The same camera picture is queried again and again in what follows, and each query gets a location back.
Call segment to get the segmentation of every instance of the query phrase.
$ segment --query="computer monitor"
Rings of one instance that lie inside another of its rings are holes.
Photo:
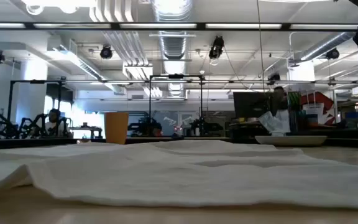
[[[271,93],[234,92],[236,118],[259,118],[270,109]]]

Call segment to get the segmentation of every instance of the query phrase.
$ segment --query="white towel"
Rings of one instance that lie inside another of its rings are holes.
[[[358,166],[222,141],[0,150],[0,190],[30,183],[103,205],[358,208]]]

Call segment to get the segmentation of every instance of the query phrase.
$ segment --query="cable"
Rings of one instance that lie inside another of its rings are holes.
[[[265,92],[265,69],[264,69],[264,54],[263,54],[263,50],[262,50],[262,28],[260,27],[259,0],[256,0],[256,6],[258,8],[260,62],[262,64],[262,88],[264,89],[264,92]]]
[[[208,72],[209,74],[211,74],[211,64],[209,64],[209,68],[208,68]],[[209,101],[209,80],[211,79],[211,75],[208,75],[208,92],[207,92],[207,95],[206,95],[206,117],[208,117],[208,101]]]
[[[229,57],[229,54],[227,53],[227,50],[226,48],[224,48],[224,53],[226,54],[227,56],[227,60],[229,61],[230,63],[230,67],[231,69],[233,70],[233,73],[236,75],[237,79],[239,80],[239,82],[241,83],[241,85],[246,89],[246,90],[251,90],[249,87],[246,87],[240,80],[239,76],[237,75],[237,72],[235,71],[234,67],[233,67],[233,64],[231,63],[231,60],[230,60],[230,57]]]
[[[200,68],[198,71],[201,71],[201,70],[203,69],[204,64],[205,64],[205,59],[206,59],[207,55],[208,55],[208,52],[205,53],[204,60],[203,60],[203,64],[201,65],[201,68]]]

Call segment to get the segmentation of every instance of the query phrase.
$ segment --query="person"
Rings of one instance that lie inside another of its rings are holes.
[[[288,112],[288,100],[282,86],[274,88],[273,92],[273,116],[282,124],[286,132],[290,132],[290,115]]]
[[[48,118],[49,118],[49,122],[45,123],[45,129],[47,130],[48,134],[54,134],[55,132],[53,131],[53,129],[56,127],[57,123],[59,122],[59,118],[60,118],[60,111],[58,109],[52,109],[49,111],[48,114]],[[64,129],[67,129],[67,133],[68,136],[64,135]],[[71,138],[71,132],[69,132],[68,128],[67,128],[67,124],[64,122],[60,122],[59,127],[58,127],[58,137],[69,137]]]

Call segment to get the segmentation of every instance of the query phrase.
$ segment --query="table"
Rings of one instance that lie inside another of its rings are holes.
[[[305,154],[358,164],[358,149],[305,147]],[[55,200],[31,186],[0,193],[0,224],[82,223],[357,223],[358,210],[322,209],[293,205],[215,208],[108,207]]]
[[[95,128],[95,127],[74,127],[74,128],[70,128],[70,131],[91,131],[91,139],[94,139],[94,132],[98,131],[99,132],[99,136],[98,138],[101,139],[102,138],[102,129],[101,128]]]

